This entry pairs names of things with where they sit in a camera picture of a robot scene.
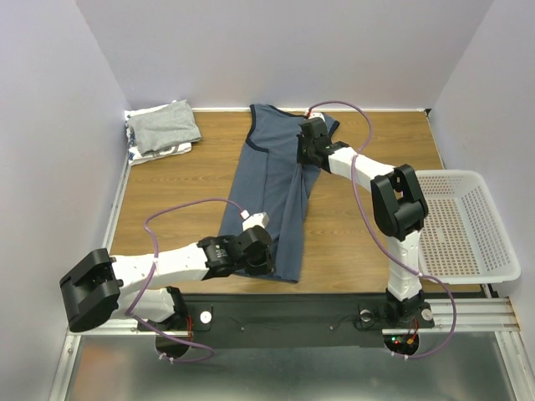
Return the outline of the blue tank top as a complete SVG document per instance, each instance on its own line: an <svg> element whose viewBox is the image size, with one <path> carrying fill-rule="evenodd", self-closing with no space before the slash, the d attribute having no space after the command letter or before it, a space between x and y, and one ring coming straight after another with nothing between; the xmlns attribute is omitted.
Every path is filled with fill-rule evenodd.
<svg viewBox="0 0 535 401"><path fill-rule="evenodd" d="M228 199L252 214L267 213L275 272L265 277L296 283L302 270L303 223L320 169L297 161L303 116L270 104L252 104L250 112Z"/></svg>

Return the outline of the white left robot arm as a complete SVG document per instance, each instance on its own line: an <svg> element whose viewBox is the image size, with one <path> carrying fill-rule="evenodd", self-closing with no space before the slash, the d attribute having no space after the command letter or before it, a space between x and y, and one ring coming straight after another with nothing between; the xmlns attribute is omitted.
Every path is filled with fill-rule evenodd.
<svg viewBox="0 0 535 401"><path fill-rule="evenodd" d="M271 236L262 226L234 236L209 236L154 256L111 256L92 250L59 281L71 332L133 315L179 328L186 308L178 282L226 278L237 271L264 276L275 269Z"/></svg>

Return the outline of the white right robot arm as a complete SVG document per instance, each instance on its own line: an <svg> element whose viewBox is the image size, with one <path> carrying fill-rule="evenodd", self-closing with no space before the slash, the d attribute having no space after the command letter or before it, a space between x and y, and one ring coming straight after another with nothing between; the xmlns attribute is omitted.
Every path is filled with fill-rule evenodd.
<svg viewBox="0 0 535 401"><path fill-rule="evenodd" d="M415 170L394 167L359 154L344 142L334 143L323 118L307 118L300 124L297 160L351 181L371 194L374 222L386 237L380 250L389 259L385 319L392 326L411 322L424 305L419 269L420 234L428 206Z"/></svg>

